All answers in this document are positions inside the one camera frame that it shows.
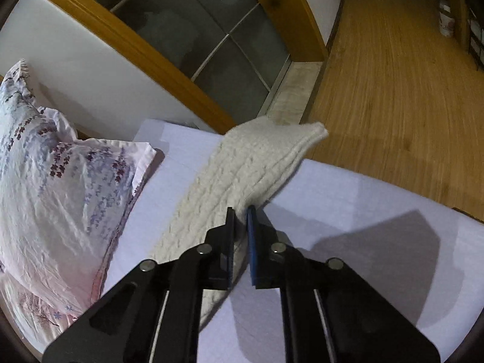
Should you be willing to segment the beige cable knit sweater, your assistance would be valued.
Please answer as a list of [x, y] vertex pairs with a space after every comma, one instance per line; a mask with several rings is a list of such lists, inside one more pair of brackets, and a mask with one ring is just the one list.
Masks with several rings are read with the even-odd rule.
[[244, 223], [248, 207], [268, 201], [327, 135], [321, 122], [280, 126], [266, 116], [228, 131], [177, 202], [150, 257], [158, 263], [179, 258], [224, 222], [228, 208]]

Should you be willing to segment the lavender bed sheet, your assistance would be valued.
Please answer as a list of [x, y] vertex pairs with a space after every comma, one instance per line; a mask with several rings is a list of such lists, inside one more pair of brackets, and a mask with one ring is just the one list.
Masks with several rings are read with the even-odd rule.
[[[164, 153], [129, 215], [105, 285], [149, 257], [220, 136], [161, 120], [135, 135]], [[435, 344], [448, 362], [483, 359], [483, 225], [402, 188], [301, 163], [260, 215], [306, 257], [339, 257]]]

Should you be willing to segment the wooden framed glass door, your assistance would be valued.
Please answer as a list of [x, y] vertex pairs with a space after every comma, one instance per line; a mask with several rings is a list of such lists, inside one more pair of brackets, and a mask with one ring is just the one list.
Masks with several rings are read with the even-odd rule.
[[48, 0], [224, 133], [264, 114], [289, 67], [322, 62], [307, 0]]

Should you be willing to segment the pink floral pillow right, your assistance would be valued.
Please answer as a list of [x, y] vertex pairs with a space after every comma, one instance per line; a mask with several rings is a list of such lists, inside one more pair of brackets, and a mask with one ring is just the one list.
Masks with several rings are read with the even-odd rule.
[[44, 349], [100, 297], [158, 152], [146, 142], [79, 139], [34, 87], [25, 61], [1, 84], [1, 298]]

